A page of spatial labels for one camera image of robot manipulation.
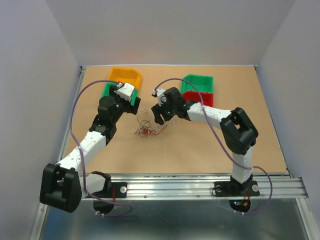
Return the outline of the yellow plastic bin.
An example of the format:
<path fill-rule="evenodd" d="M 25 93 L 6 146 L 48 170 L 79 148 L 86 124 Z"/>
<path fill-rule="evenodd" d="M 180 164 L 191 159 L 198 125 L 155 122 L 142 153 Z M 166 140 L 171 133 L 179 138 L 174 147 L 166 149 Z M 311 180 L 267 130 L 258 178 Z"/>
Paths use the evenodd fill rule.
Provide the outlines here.
<path fill-rule="evenodd" d="M 139 90 L 142 81 L 142 75 L 133 68 L 112 67 L 108 76 L 108 80 L 121 82 L 123 84 L 129 83 Z"/>

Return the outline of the green plastic bin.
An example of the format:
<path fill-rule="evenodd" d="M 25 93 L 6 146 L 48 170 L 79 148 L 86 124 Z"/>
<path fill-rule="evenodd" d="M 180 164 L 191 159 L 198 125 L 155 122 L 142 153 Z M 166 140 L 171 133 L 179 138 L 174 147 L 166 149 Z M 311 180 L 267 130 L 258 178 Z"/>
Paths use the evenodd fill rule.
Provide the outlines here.
<path fill-rule="evenodd" d="M 207 75 L 189 74 L 183 78 L 187 82 L 194 85 L 199 92 L 214 93 L 214 77 Z M 189 83 L 183 81 L 181 83 L 180 92 L 195 91 L 195 88 Z"/>
<path fill-rule="evenodd" d="M 116 83 L 107 82 L 105 84 L 105 87 L 104 87 L 104 90 L 102 92 L 101 97 L 103 98 L 103 97 L 106 97 L 106 96 L 110 96 L 111 93 L 114 93 L 118 89 L 119 89 L 119 87 L 118 87 L 118 85 Z M 134 106 L 137 97 L 138 97 L 138 90 L 135 88 L 134 92 L 133 92 L 133 95 L 131 97 L 131 102 L 130 102 L 131 106 Z"/>

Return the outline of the red plastic bin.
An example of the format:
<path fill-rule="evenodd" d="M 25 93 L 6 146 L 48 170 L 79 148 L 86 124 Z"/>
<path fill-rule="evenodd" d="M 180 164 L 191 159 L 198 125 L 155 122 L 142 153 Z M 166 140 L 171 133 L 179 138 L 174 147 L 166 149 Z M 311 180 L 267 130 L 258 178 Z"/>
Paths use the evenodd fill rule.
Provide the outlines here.
<path fill-rule="evenodd" d="M 205 106 L 214 107 L 214 93 L 200 92 L 200 95 Z M 201 98 L 196 91 L 186 91 L 182 93 L 182 96 L 186 101 L 194 100 L 197 102 L 201 102 Z"/>

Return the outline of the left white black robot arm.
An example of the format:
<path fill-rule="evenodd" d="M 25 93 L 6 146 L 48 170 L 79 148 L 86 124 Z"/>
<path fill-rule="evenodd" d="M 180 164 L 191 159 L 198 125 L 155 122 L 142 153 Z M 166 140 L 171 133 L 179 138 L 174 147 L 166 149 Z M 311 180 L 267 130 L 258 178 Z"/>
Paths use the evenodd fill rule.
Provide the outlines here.
<path fill-rule="evenodd" d="M 77 142 L 65 158 L 56 164 L 49 163 L 43 169 L 39 196 L 42 204 L 72 213 L 82 199 L 90 196 L 105 204 L 97 214 L 105 216 L 112 211 L 116 202 L 105 200 L 116 193 L 111 176 L 100 171 L 86 175 L 85 168 L 110 143 L 123 113 L 136 115 L 140 102 L 139 97 L 130 103 L 119 96 L 104 96 L 99 100 L 98 113 L 84 139 Z"/>

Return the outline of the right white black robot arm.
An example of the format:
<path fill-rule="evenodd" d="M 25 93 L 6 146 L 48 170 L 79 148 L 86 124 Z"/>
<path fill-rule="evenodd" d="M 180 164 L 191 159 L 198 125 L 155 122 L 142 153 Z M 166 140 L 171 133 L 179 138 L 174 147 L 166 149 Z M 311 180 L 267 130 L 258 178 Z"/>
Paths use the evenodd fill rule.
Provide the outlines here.
<path fill-rule="evenodd" d="M 259 135 L 246 112 L 239 107 L 223 110 L 203 105 L 196 100 L 186 101 L 176 87 L 167 90 L 157 88 L 152 96 L 158 101 L 151 110 L 155 123 L 159 125 L 178 117 L 208 124 L 212 130 L 221 130 L 225 145 L 232 153 L 231 192 L 235 195 L 246 192 L 247 182 L 252 177 L 253 148 Z"/>

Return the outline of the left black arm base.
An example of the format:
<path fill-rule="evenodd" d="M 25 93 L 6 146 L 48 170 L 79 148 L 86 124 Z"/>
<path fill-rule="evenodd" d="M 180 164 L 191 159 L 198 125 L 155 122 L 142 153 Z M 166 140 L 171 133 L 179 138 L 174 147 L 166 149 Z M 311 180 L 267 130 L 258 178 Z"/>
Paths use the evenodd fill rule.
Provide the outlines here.
<path fill-rule="evenodd" d="M 127 197 L 127 182 L 110 182 L 103 190 L 94 192 L 93 195 L 99 198 L 124 199 Z"/>

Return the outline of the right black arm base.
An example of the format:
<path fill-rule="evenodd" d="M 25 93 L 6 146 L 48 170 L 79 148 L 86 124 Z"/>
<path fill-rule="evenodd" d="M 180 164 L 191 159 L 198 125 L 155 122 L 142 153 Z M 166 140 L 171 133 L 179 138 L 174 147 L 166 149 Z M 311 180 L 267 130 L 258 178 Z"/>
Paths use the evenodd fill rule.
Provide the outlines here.
<path fill-rule="evenodd" d="M 258 183 L 253 180 L 249 183 L 239 184 L 231 181 L 218 181 L 214 183 L 211 193 L 215 197 L 258 197 L 260 196 Z"/>

